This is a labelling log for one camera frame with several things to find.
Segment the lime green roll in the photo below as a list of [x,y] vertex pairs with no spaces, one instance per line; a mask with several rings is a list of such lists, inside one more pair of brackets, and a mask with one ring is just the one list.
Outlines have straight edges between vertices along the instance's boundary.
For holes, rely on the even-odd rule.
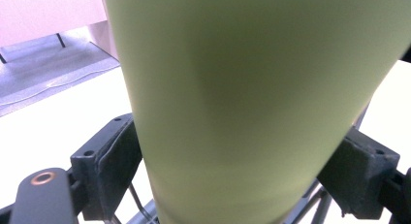
[[162,224],[279,223],[411,42],[411,0],[107,0]]

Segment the white floor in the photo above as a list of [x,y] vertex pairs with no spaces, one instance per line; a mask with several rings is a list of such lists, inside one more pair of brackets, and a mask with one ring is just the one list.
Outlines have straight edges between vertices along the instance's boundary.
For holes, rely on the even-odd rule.
[[[399,168],[411,167],[411,64],[398,62],[379,87],[364,118],[362,131],[401,154]],[[112,118],[130,112],[120,69],[84,82],[41,102],[0,118],[0,208],[14,202],[18,184],[45,168],[70,168],[70,155]],[[143,165],[134,184],[142,203],[152,195]],[[127,194],[117,216],[126,223],[137,212]],[[301,223],[311,223],[309,213]],[[333,205],[326,223],[388,223],[340,217]]]

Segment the gray floor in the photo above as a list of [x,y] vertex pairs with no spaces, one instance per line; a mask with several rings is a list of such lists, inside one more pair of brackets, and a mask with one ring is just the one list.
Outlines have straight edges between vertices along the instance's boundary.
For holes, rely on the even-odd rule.
[[1,48],[0,116],[119,66],[117,60],[92,43],[70,34],[56,35]]

